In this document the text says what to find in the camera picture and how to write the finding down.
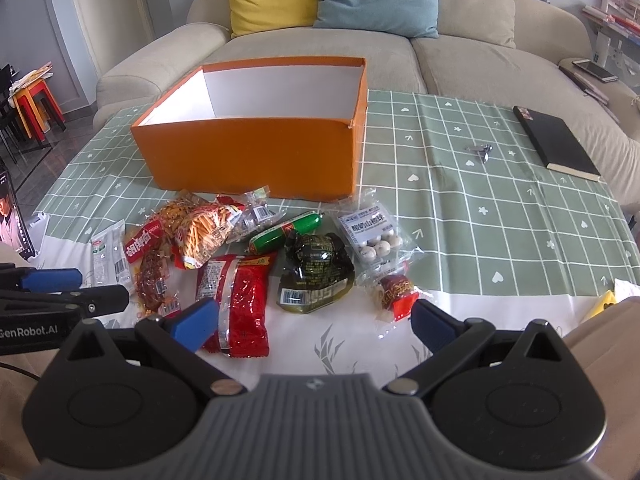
red stool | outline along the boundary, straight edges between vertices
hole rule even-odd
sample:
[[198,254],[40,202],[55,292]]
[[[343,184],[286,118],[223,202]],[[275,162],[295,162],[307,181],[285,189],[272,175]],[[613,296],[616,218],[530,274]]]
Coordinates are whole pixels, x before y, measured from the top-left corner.
[[40,100],[40,102],[49,115],[49,118],[56,121],[61,130],[66,130],[65,118],[62,115],[62,110],[60,110],[58,103],[53,98],[47,84],[40,79],[36,84],[30,85],[28,90],[31,97],[36,97],[37,94],[43,92],[45,96]]
[[30,132],[32,132],[38,141],[39,145],[42,145],[42,141],[44,140],[44,132],[38,123],[35,113],[31,108],[31,104],[26,96],[20,96],[17,100],[17,105],[20,107],[21,115],[26,120],[27,124],[25,126],[28,128]]

cable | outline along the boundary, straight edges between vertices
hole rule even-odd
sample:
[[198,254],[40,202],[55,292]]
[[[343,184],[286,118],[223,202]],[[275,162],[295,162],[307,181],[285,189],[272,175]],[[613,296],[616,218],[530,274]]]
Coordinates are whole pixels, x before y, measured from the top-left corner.
[[7,370],[18,372],[19,374],[30,377],[34,381],[40,380],[40,378],[36,374],[32,374],[31,372],[28,372],[27,370],[23,370],[22,368],[18,368],[17,366],[8,365],[6,363],[0,363],[0,368],[5,368]]

plastic wrapper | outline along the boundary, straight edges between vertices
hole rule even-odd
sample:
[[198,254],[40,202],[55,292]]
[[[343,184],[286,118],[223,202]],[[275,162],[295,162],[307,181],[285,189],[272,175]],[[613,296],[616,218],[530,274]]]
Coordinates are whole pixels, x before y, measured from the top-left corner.
[[186,269],[199,269],[225,243],[244,205],[228,197],[193,209],[175,231],[177,259]]
[[588,319],[591,319],[592,317],[603,313],[610,306],[615,305],[616,303],[616,295],[613,293],[613,291],[608,290],[598,298],[598,301],[596,301],[596,304],[593,305],[593,308],[586,314],[586,316],[584,316],[582,322],[584,323]]
[[122,236],[124,220],[91,237],[94,286],[123,285],[132,293],[133,280],[125,258]]
[[171,265],[168,244],[162,238],[148,247],[136,273],[136,291],[145,307],[146,314],[170,317],[180,312],[178,291],[170,286],[171,273],[176,272]]
[[170,317],[180,312],[177,291],[168,285],[174,268],[171,246],[158,215],[127,234],[124,250],[144,308],[140,317],[149,314]]
[[406,276],[408,264],[387,264],[370,270],[358,277],[357,284],[363,286],[378,309],[376,319],[395,322],[410,316],[417,300],[433,301],[433,295],[420,290]]
[[176,198],[163,205],[151,219],[158,218],[169,240],[173,240],[175,232],[184,218],[194,209],[209,202],[193,194],[182,190]]
[[396,218],[376,198],[375,189],[364,190],[359,200],[337,203],[337,212],[332,212],[332,217],[367,270],[389,264],[398,266],[424,256],[409,233],[402,230]]
[[286,211],[273,212],[267,207],[269,193],[269,187],[265,186],[242,197],[240,202],[245,204],[244,211],[226,243],[243,242],[282,220]]
[[203,348],[231,357],[265,357],[269,340],[264,325],[269,271],[275,254],[212,258],[198,271],[196,300],[218,302],[218,330]]
[[249,240],[248,251],[252,254],[264,254],[270,251],[277,251],[284,247],[289,232],[297,231],[300,234],[310,233],[319,227],[321,221],[322,213],[315,211],[302,213],[253,236]]
[[303,235],[292,231],[285,244],[287,267],[280,278],[278,305],[308,314],[343,297],[355,270],[337,234]]

black snack package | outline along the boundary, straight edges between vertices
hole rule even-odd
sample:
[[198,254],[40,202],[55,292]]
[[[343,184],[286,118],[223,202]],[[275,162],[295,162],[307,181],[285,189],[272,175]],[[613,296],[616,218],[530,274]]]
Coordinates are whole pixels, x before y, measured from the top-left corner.
[[308,314],[351,290],[355,270],[338,235],[290,231],[285,253],[287,266],[278,288],[278,304],[284,310]]

black notebook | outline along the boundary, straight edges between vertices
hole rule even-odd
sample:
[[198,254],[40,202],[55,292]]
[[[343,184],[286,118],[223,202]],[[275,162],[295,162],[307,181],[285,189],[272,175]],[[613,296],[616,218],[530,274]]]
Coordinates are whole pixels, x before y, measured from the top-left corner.
[[513,111],[547,169],[596,182],[600,180],[600,173],[589,155],[560,117],[520,106],[514,106]]

